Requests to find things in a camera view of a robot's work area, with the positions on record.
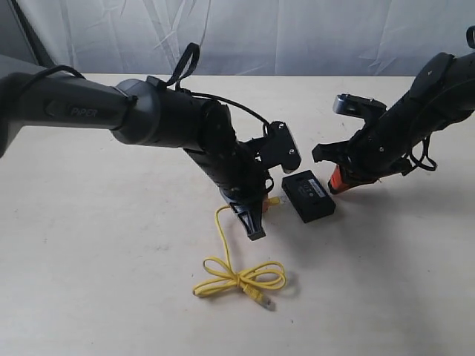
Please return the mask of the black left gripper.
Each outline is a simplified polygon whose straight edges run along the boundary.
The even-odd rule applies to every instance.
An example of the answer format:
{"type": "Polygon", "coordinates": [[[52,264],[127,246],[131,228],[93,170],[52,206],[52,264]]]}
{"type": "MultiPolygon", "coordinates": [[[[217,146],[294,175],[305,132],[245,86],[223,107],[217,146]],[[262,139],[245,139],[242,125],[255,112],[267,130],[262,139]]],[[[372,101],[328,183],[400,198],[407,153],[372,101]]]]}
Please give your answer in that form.
{"type": "Polygon", "coordinates": [[[223,169],[223,182],[218,186],[223,197],[242,223],[251,241],[266,236],[262,216],[272,206],[268,193],[273,188],[273,178],[255,152],[244,142],[237,142],[233,152],[219,165],[223,169]]]}

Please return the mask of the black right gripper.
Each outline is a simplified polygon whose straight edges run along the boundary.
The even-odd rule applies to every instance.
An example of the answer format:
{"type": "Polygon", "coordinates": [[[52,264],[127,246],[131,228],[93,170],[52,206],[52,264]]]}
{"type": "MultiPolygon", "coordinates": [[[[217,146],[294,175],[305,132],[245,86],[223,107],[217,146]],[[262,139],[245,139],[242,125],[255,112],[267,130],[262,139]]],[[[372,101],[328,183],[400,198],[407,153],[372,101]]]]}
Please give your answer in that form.
{"type": "Polygon", "coordinates": [[[348,142],[318,144],[312,149],[315,163],[341,163],[327,183],[331,194],[409,169],[410,163],[403,156],[415,141],[410,129],[419,114],[418,107],[346,107],[341,114],[362,118],[363,128],[348,142]]]}

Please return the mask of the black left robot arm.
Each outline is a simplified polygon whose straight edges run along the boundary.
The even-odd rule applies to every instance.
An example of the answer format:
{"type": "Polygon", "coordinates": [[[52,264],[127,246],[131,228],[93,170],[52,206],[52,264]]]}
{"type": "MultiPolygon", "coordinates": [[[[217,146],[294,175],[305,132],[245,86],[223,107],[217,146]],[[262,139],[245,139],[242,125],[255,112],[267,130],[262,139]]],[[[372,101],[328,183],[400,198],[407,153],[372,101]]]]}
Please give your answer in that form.
{"type": "Polygon", "coordinates": [[[226,105],[128,79],[108,87],[43,70],[1,78],[1,149],[25,126],[95,128],[126,145],[180,148],[219,188],[249,239],[264,236],[263,201],[269,172],[240,142],[226,105]]]}

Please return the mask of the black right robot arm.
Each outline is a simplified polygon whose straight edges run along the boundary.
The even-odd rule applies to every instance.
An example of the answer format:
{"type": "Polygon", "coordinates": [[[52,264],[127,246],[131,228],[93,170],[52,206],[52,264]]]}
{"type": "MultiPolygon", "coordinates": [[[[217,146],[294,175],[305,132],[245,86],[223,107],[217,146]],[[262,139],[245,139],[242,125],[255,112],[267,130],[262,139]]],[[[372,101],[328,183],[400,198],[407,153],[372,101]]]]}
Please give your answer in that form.
{"type": "Polygon", "coordinates": [[[438,53],[391,107],[343,93],[333,110],[363,119],[364,125],[347,141],[312,150],[315,162],[335,163],[328,182],[332,194],[395,174],[406,176],[417,168],[435,171],[437,164],[429,157],[432,133],[474,113],[474,55],[438,53]]]}

